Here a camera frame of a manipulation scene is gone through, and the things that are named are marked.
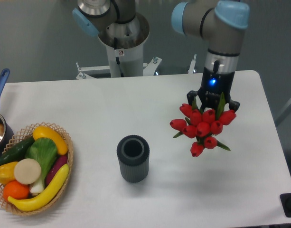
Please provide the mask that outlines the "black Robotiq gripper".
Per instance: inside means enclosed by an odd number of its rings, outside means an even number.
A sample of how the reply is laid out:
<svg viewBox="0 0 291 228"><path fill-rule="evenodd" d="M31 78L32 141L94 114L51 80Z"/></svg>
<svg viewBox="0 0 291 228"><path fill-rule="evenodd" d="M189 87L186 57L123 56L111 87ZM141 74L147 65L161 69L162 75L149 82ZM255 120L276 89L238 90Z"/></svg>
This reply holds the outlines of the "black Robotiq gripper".
<svg viewBox="0 0 291 228"><path fill-rule="evenodd" d="M217 110L220 96L223 93L225 103L229 103L229 109L236 112L240 107L240 103L232 100L230 96L234 75L234 72L228 74L215 74L205 67L199 90L191 90L187 93L188 104L197 104L197 96L199 96L202 103L201 109L205 110L206 108L212 108Z"/></svg>

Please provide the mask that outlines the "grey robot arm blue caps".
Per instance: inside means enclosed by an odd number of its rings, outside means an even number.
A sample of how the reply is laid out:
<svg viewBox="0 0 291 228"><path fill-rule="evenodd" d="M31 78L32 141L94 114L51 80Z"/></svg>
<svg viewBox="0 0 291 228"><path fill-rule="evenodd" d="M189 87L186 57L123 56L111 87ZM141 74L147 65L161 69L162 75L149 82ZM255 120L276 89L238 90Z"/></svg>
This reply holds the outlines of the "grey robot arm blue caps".
<svg viewBox="0 0 291 228"><path fill-rule="evenodd" d="M230 90L239 59L250 8L237 0L195 0L179 3L171 15L173 29L180 34L208 41L201 86L187 95L198 97L201 108L228 104L238 110ZM133 0L80 0L73 18L89 36L105 45L112 77L143 76L143 45L150 27L136 11Z"/></svg>

